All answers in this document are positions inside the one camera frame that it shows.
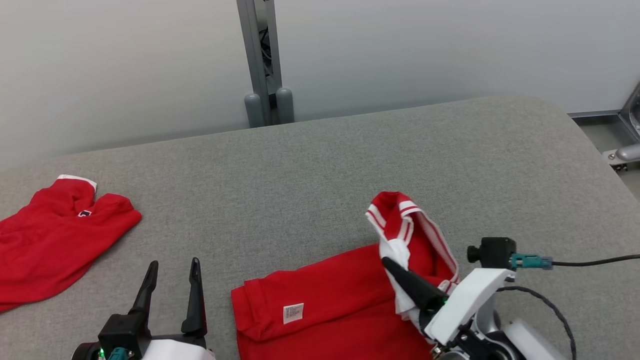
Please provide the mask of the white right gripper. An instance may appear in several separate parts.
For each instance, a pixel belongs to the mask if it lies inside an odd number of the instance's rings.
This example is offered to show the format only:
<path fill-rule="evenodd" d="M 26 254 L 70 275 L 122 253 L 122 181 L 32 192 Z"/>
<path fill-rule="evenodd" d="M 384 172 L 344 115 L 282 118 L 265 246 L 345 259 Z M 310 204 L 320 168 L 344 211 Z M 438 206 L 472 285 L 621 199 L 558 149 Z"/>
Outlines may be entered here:
<path fill-rule="evenodd" d="M 415 308 L 421 312 L 436 313 L 423 331 L 443 346 L 455 339 L 460 332 L 458 328 L 466 325 L 508 278 L 515 278 L 515 271 L 510 269 L 476 268 L 448 297 L 438 287 L 389 256 L 383 257 L 381 262 L 391 276 L 398 312 L 407 313 Z"/>

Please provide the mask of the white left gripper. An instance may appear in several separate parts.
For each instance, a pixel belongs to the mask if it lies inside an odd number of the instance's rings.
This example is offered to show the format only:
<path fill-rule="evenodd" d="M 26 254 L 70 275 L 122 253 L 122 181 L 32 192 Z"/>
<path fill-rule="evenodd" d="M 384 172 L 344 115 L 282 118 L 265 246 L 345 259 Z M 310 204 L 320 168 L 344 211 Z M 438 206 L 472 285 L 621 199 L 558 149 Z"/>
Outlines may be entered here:
<path fill-rule="evenodd" d="M 146 271 L 135 301 L 128 314 L 148 316 L 151 299 L 157 285 L 158 260 L 153 260 Z M 201 262 L 192 258 L 189 272 L 189 303 L 182 333 L 154 335 L 142 356 L 142 360 L 214 360 L 215 354 L 207 347 L 207 317 L 202 284 Z"/>

